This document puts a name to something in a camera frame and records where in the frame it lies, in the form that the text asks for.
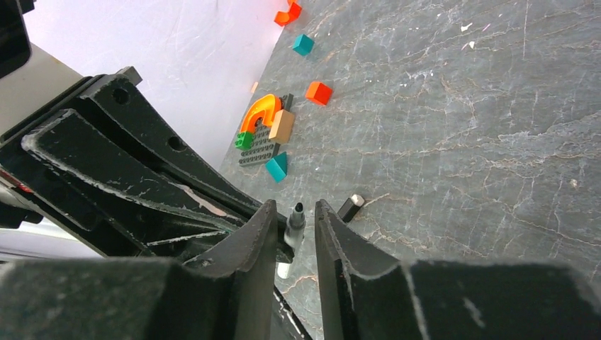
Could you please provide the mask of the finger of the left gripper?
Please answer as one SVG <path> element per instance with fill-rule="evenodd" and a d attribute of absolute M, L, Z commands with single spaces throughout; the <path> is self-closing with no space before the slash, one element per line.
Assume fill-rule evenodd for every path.
<path fill-rule="evenodd" d="M 164 256 L 190 263 L 254 215 L 244 218 L 205 207 L 105 135 L 101 190 L 105 256 Z"/>
<path fill-rule="evenodd" d="M 205 207 L 249 218 L 259 201 L 238 190 L 195 153 L 124 73 L 102 74 L 88 92 L 94 125 L 138 163 Z"/>

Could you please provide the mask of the black pen cap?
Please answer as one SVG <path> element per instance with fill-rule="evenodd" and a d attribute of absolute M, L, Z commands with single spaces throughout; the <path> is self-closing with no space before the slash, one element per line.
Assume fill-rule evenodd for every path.
<path fill-rule="evenodd" d="M 351 222 L 364 204 L 365 200 L 362 196 L 353 194 L 345 200 L 337 214 L 343 222 Z"/>

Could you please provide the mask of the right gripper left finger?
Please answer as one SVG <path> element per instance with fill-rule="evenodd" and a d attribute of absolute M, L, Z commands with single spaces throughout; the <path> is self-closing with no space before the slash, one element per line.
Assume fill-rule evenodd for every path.
<path fill-rule="evenodd" d="M 236 232 L 167 257 L 14 261 L 1 267 L 2 339 L 268 339 L 278 243 L 266 201 Z"/>

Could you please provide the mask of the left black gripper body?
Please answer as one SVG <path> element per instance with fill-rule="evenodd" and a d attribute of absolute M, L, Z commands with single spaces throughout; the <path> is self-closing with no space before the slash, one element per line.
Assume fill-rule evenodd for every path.
<path fill-rule="evenodd" d="M 103 254 L 103 112 L 92 96 L 103 76 L 78 80 L 29 109 L 1 135 L 1 171 L 17 196 Z"/>

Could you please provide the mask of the white pen with black tip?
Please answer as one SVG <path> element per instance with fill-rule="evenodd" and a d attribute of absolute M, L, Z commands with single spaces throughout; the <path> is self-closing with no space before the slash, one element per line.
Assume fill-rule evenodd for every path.
<path fill-rule="evenodd" d="M 305 231 L 305 213 L 304 206 L 301 202 L 296 203 L 286 221 L 286 230 L 284 232 L 284 241 L 292 248 L 293 260 L 290 263 L 278 262 L 276 274 L 279 278 L 287 279 L 291 272 L 294 260 L 298 255 L 298 251 L 303 243 Z"/>

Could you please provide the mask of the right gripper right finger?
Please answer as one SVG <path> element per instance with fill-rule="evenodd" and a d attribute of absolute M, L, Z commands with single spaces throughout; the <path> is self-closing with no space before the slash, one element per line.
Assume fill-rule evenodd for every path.
<path fill-rule="evenodd" d="M 400 260 L 315 204 L 326 339 L 599 339 L 600 289 L 570 266 Z"/>

